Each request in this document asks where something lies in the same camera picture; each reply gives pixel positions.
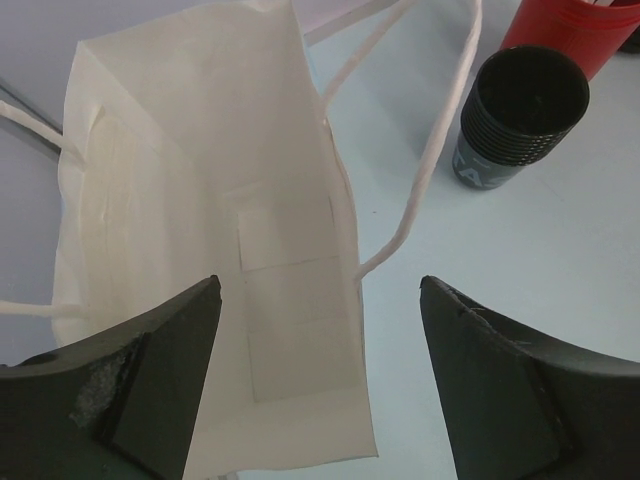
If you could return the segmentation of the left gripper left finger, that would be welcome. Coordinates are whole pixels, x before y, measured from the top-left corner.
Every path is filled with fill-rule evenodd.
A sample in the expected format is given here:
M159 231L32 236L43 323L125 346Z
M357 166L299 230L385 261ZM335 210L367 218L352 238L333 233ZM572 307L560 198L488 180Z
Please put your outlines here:
M112 328L3 366L2 477L181 478L221 306L209 277Z

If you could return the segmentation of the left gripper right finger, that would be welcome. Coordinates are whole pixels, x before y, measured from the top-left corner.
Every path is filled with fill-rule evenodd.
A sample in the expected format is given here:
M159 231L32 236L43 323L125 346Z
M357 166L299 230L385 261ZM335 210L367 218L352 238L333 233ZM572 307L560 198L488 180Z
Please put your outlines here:
M420 311L461 479L635 479L639 366L492 311L442 280Z

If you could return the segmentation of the light blue paper bag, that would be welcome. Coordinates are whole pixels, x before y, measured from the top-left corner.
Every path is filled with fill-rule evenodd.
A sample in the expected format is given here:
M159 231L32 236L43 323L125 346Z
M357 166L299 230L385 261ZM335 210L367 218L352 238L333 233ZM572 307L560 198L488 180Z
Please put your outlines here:
M395 3L323 91L289 1L198 6L77 45L63 127L1 115L60 150L48 305L56 349L216 277L221 312L185 471L213 479L377 455L363 278L406 240L473 63L483 9L400 223L369 260L329 106L409 10Z

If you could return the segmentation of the black coffee cup stack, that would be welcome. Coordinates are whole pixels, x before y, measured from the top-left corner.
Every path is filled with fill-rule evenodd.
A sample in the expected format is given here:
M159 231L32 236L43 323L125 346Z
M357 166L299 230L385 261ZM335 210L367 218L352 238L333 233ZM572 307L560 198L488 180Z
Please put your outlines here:
M586 76L563 53L534 45L495 53L479 69L461 110L455 176L476 190L500 187L549 155L589 101Z

